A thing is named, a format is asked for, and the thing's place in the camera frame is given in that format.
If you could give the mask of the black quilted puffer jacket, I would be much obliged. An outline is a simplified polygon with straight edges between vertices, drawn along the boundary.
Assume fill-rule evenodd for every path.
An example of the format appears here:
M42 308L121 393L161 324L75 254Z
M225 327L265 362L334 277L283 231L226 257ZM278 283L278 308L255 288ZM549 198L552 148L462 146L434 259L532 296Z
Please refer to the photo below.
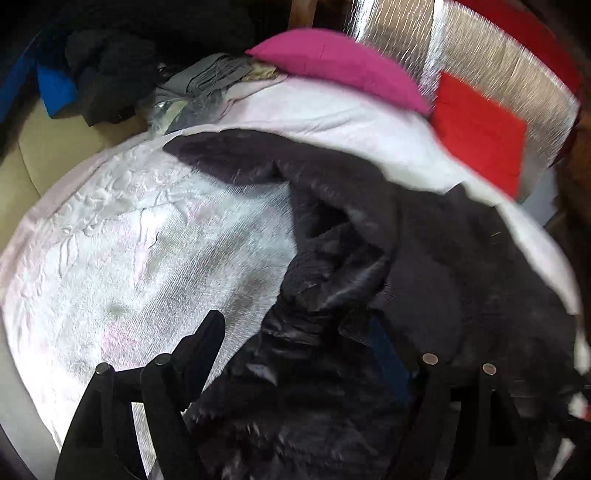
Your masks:
M179 136L165 149L229 184L290 187L297 253L280 295L188 412L211 478L384 479L407 409L370 346L374 317L411 359L498 373L536 479L551 472L577 390L575 320L494 208L265 132Z

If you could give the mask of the white pink bed blanket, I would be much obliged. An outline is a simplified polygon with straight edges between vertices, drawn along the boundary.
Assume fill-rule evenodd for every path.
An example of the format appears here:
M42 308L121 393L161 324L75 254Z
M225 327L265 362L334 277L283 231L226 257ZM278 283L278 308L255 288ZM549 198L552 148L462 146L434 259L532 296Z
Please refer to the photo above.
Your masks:
M322 81L290 78L238 101L219 129L283 134L354 153L403 185L463 184L493 205L566 310L581 312L564 254L517 203L457 163L418 114ZM94 367L170 350L217 309L223 360L256 332L294 257L287 188L238 189L139 135L82 162L22 218L1 255L1 424L40 479Z

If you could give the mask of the red square pillow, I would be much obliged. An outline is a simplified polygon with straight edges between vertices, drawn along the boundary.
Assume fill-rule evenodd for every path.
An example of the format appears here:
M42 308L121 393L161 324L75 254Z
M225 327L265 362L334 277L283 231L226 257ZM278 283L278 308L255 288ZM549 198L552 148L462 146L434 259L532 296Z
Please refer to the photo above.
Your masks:
M443 72L431 125L453 156L508 196L518 195L526 121Z

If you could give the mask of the blue jacket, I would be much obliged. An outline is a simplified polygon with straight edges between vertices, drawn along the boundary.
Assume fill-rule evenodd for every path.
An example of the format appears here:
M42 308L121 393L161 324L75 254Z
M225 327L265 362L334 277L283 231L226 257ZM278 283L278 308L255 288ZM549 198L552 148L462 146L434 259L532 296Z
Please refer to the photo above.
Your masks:
M1 67L1 122L4 123L25 83L35 78L41 100L50 117L76 100L74 82L61 70L41 63L33 37L18 56Z

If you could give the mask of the black coat pile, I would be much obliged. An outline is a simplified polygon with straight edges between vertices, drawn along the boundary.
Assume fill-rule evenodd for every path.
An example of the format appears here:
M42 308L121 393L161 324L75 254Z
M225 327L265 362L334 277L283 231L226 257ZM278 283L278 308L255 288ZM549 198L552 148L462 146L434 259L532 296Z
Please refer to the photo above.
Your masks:
M79 113L89 126L117 124L160 80L160 36L146 30L85 29L69 35L65 58Z

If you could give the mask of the grey folded garment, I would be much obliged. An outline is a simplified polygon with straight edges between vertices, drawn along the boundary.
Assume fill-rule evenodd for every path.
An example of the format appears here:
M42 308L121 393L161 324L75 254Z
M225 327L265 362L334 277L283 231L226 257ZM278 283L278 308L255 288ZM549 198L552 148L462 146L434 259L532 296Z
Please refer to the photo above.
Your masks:
M148 131L156 137L213 121L228 89L251 70L249 57L218 53L172 75L141 104Z

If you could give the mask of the silver foil insulation panel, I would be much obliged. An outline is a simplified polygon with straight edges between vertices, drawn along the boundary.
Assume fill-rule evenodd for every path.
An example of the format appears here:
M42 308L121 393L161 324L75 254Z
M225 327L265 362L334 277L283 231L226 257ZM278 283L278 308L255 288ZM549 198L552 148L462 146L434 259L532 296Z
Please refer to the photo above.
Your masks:
M433 99L446 72L528 124L518 191L525 201L558 158L580 102L534 53L456 1L353 1L344 31L398 61Z

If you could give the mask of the red blanket on railing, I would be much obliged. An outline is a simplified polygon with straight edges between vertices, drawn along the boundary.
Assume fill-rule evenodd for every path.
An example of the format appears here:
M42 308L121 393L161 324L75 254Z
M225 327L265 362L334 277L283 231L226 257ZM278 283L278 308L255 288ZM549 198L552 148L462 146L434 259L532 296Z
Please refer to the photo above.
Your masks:
M531 12L502 0L459 0L505 31L539 58L575 95L582 76L572 56L556 36Z

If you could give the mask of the magenta pillow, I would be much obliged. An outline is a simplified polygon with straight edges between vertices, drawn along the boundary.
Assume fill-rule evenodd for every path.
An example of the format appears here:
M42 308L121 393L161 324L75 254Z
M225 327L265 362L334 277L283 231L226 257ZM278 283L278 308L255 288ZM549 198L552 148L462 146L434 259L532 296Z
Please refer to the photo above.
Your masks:
M417 83L399 63L339 32L288 30L245 53L290 75L345 85L422 115L430 112Z

